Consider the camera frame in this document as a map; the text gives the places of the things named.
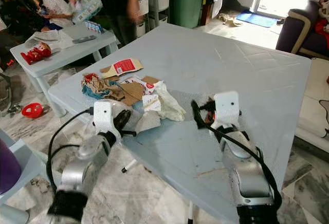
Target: red toy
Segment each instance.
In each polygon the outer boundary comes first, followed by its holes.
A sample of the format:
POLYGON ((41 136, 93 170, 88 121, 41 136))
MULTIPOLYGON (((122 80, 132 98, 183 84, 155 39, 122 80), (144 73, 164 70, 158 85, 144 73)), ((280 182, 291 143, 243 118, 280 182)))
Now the red toy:
POLYGON ((22 115, 26 118, 36 119, 42 114, 43 108, 40 103, 31 103, 23 108, 22 115))
POLYGON ((49 57, 50 55, 51 55, 51 50, 49 46, 45 43, 39 43, 38 48, 33 48, 32 50, 28 51, 26 54, 21 53, 21 56, 29 65, 31 65, 33 62, 40 61, 45 57, 49 57))

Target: red label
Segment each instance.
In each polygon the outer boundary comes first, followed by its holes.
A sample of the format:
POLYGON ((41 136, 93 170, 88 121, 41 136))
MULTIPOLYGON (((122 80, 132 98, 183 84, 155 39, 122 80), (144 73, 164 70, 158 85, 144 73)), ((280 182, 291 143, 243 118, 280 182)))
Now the red label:
POLYGON ((131 59, 119 61, 115 63, 113 66, 117 74, 121 74, 126 71, 132 71, 136 69, 131 59))

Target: person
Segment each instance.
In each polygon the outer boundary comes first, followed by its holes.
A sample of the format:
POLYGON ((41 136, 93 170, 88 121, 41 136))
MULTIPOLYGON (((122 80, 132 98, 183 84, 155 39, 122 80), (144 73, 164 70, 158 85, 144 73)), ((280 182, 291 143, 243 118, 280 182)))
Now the person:
POLYGON ((49 30, 61 30, 64 27, 72 26, 72 11, 70 5, 64 0, 42 0, 46 8, 46 14, 40 14, 46 19, 42 32, 49 30))
POLYGON ((102 0, 115 36, 124 46, 136 39, 139 0, 102 0))

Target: white t-shirt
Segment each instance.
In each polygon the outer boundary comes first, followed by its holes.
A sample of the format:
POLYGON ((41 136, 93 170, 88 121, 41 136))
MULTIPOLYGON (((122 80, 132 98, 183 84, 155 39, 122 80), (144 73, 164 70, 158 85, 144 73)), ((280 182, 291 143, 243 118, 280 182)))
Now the white t-shirt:
MULTIPOLYGON (((54 14, 72 14, 71 7, 68 3, 65 2, 65 0, 42 0, 42 2, 48 11, 51 11, 54 14)), ((67 18, 52 18, 49 21, 61 27, 73 25, 73 22, 67 18)))

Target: blue doormat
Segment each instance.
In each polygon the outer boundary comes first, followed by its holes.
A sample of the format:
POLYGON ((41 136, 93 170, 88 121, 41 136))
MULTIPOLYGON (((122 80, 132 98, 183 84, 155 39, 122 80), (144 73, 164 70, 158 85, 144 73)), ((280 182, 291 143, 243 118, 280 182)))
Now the blue doormat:
POLYGON ((261 16, 250 11, 242 12, 236 16, 236 19, 267 28, 272 27, 278 21, 275 18, 261 16))

